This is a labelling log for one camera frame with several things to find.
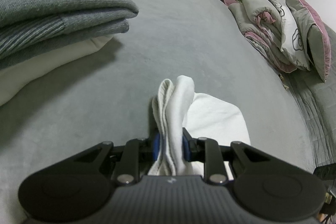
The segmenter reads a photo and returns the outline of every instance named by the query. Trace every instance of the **ribbed gray panel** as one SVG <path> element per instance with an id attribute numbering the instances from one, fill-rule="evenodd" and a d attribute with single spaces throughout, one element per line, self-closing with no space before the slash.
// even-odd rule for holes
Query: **ribbed gray panel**
<path id="1" fill-rule="evenodd" d="M 42 224 L 28 220 L 26 224 Z M 279 224 L 244 211 L 222 186 L 200 176 L 144 176 L 137 185 L 118 188 L 96 214 L 69 224 Z M 292 224 L 317 224 L 310 218 Z"/>

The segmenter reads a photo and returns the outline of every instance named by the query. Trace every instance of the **pink fabric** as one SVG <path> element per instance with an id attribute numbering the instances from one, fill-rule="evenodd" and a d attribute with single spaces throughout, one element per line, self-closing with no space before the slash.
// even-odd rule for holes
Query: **pink fabric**
<path id="1" fill-rule="evenodd" d="M 283 72 L 286 73 L 290 73 L 293 72 L 297 69 L 296 66 L 294 66 L 293 64 L 287 65 L 284 64 L 283 62 L 281 62 L 271 51 L 271 49 L 269 48 L 269 45 L 267 44 L 267 42 L 265 40 L 263 40 L 259 35 L 257 35 L 254 32 L 246 32 L 244 34 L 244 36 L 246 38 L 248 37 L 252 37 L 255 41 L 259 42 L 260 44 L 263 44 L 264 46 L 266 46 L 268 48 L 268 50 L 266 51 L 266 53 L 268 54 L 267 56 L 265 56 L 264 54 L 262 54 L 260 52 L 260 54 L 275 68 L 278 70 L 281 70 Z"/>
<path id="2" fill-rule="evenodd" d="M 320 18 L 317 11 L 313 9 L 305 0 L 298 0 L 303 7 L 307 8 L 307 10 L 310 12 L 311 16 L 315 20 L 315 23 L 317 27 L 320 29 L 320 32 L 322 34 L 322 40 L 323 40 L 323 51 L 324 51 L 324 75 L 325 79 L 329 75 L 329 70 L 331 66 L 331 45 L 330 45 L 330 39 L 329 35 L 327 33 L 327 30 L 324 26 L 324 23 L 322 19 Z"/>
<path id="3" fill-rule="evenodd" d="M 226 6 L 229 6 L 232 3 L 238 3 L 236 0 L 222 0 Z"/>
<path id="4" fill-rule="evenodd" d="M 261 20 L 264 20 L 266 23 L 274 23 L 275 20 L 273 19 L 273 17 L 271 16 L 271 14 L 269 12 L 263 11 L 261 12 L 259 15 L 257 15 L 255 17 L 255 23 L 257 24 L 257 26 L 260 28 L 260 30 L 270 39 L 272 40 L 271 36 L 269 35 L 269 33 L 267 32 L 266 28 L 264 28 L 263 26 L 261 26 L 260 22 Z"/>

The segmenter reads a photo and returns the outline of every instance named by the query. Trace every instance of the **metal screw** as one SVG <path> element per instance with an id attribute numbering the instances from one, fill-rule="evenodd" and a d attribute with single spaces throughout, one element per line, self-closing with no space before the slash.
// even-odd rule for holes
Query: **metal screw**
<path id="1" fill-rule="evenodd" d="M 134 180 L 134 177 L 129 174 L 122 174 L 117 177 L 117 181 L 122 183 L 122 184 L 129 184 L 132 183 Z"/>
<path id="2" fill-rule="evenodd" d="M 226 182 L 227 177 L 222 174 L 213 174 L 209 177 L 210 181 L 216 184 L 223 184 Z"/>

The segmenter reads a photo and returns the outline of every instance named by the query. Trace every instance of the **cream colored cloth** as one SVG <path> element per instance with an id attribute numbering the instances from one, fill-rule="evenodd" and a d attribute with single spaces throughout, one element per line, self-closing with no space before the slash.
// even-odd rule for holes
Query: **cream colored cloth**
<path id="1" fill-rule="evenodd" d="M 186 162 L 182 128 L 193 138 L 215 139 L 220 145 L 232 141 L 250 144 L 244 117 L 238 107 L 204 93 L 194 92 L 194 81 L 179 76 L 176 85 L 164 80 L 152 108 L 160 134 L 160 149 L 149 175 L 203 174 L 203 164 Z"/>
<path id="2" fill-rule="evenodd" d="M 100 50 L 113 35 L 70 44 L 0 70 L 0 106 L 9 101 L 30 81 L 51 70 Z"/>

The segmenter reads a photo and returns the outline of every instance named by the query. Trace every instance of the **bed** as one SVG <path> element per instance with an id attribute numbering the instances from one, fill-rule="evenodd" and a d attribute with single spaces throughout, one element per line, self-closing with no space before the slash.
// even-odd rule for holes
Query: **bed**
<path id="1" fill-rule="evenodd" d="M 251 145 L 312 172 L 304 116 L 277 73 L 220 0 L 132 0 L 139 15 L 98 52 L 26 85 L 0 107 L 0 223 L 25 215 L 17 189 L 30 173 L 101 141 L 123 145 L 155 128 L 160 82 L 193 78 L 195 92 L 238 106 Z"/>

